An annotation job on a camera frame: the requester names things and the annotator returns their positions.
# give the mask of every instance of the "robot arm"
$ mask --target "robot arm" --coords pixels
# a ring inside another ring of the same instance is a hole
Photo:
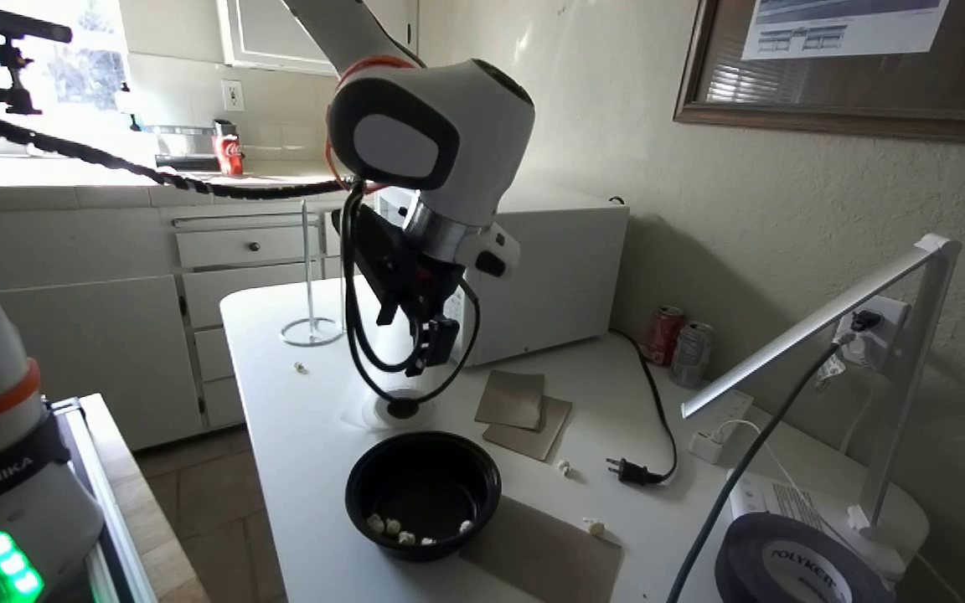
[[[379,294],[379,325],[405,312],[417,352],[398,368],[417,376],[452,352],[461,325],[444,304],[464,267],[505,274],[519,258],[494,217],[524,162],[532,100],[483,62],[421,68],[359,0],[287,0],[287,12],[342,74],[328,106],[334,153],[359,181],[419,192],[404,225],[359,208],[357,227],[342,227]]]

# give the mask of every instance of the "picture frame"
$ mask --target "picture frame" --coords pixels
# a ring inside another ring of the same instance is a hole
[[[803,8],[811,3],[862,14],[845,16],[835,12],[825,19],[809,19],[814,14]],[[876,41],[851,37],[847,45],[837,41],[837,29],[809,24],[915,24],[908,29],[897,26],[902,35],[894,37],[877,35],[877,45],[926,47],[877,53]],[[684,125],[965,146],[965,0],[702,0],[675,117]]]

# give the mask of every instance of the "white table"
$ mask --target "white table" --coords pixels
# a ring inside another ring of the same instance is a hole
[[[321,316],[342,316],[342,282],[319,282],[314,299]],[[346,340],[327,348],[283,341],[283,325],[301,312],[301,284],[251,288],[222,303],[287,600],[529,600],[461,558],[429,565],[398,563],[362,540],[346,515],[348,469],[379,439],[446,430],[483,443],[483,427],[472,422],[472,412],[485,373],[461,376],[411,422],[389,427],[377,416],[377,397],[357,376]],[[379,335],[379,348],[389,360],[398,348],[396,333],[387,329]],[[649,388],[624,340],[609,335],[499,368],[543,373],[545,391],[576,405],[554,460],[568,460],[585,474],[585,481],[564,481],[558,463],[532,463],[483,443],[504,474],[504,492],[573,525],[586,525],[586,521],[608,524],[624,550],[612,600],[665,600],[723,484],[723,469],[684,456],[679,475],[665,488],[630,488],[608,474],[608,456],[628,456],[649,469],[669,463]],[[676,416],[679,400],[675,400],[669,387],[665,387],[665,400],[676,439],[686,439],[691,427]],[[851,501],[857,495],[862,469],[822,443],[778,430],[774,450],[787,453],[786,460],[799,481],[832,484],[847,488]],[[889,495],[884,515],[908,515],[908,505],[918,510],[902,492]],[[691,573],[684,590],[691,603],[721,600],[713,590],[721,532],[713,530]]]

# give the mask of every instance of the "small brown pad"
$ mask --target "small brown pad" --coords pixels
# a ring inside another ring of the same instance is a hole
[[[509,427],[488,427],[483,431],[485,443],[512,450],[519,456],[539,460],[545,463],[558,450],[558,439],[564,431],[564,427],[573,416],[573,403],[564,400],[543,400],[543,427],[538,431],[525,430],[509,430]]]
[[[504,501],[464,560],[538,600],[560,603],[609,600],[620,573],[618,545],[515,501]]]
[[[543,376],[488,373],[476,422],[539,430],[543,427]]]

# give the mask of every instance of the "floor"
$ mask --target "floor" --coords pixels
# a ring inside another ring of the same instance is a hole
[[[283,603],[284,588],[249,431],[138,456],[214,603]]]

